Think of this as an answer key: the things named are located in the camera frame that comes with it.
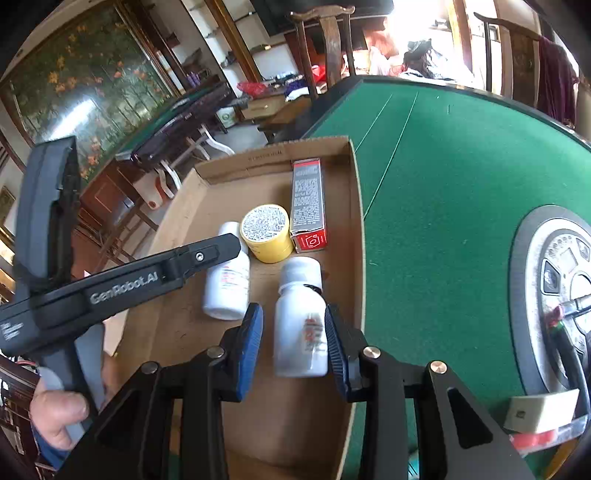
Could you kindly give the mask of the person left hand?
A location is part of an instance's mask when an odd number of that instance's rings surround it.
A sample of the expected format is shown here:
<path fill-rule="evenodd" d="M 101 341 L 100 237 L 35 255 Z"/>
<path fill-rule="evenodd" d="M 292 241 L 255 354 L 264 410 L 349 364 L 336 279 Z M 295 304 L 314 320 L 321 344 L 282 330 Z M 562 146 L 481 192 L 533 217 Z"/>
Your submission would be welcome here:
<path fill-rule="evenodd" d="M 101 408 L 104 408 L 121 385 L 115 357 L 103 354 L 101 374 L 105 391 L 105 400 Z M 72 440 L 66 427 L 85 420 L 89 415 L 89 406 L 81 394 L 48 390 L 45 382 L 40 379 L 30 403 L 29 413 L 32 424 L 50 447 L 70 451 L 76 442 Z"/>

